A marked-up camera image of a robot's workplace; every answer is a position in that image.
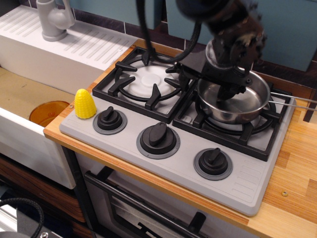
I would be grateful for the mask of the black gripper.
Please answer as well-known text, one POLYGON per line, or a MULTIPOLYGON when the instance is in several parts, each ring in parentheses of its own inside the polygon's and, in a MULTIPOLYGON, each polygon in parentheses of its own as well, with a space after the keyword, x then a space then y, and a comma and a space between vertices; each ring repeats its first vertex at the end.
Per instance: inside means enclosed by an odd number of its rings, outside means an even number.
POLYGON ((244 93, 245 87, 252 85, 249 72, 230 61, 229 50, 219 39, 212 39, 206 48, 198 53, 190 53, 177 65, 183 70, 178 81, 181 92, 189 88, 191 76, 220 85, 217 102, 223 102, 244 93))

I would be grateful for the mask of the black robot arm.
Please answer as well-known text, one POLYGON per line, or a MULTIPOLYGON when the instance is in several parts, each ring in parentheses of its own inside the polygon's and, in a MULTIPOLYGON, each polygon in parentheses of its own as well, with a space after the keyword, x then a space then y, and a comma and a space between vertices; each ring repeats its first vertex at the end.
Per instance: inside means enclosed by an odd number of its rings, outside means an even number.
POLYGON ((266 36, 250 0, 178 0, 183 15, 207 25, 213 38, 205 50, 190 53, 179 63, 184 73, 218 84, 217 100, 228 100, 252 85, 253 63, 262 56, 266 36))

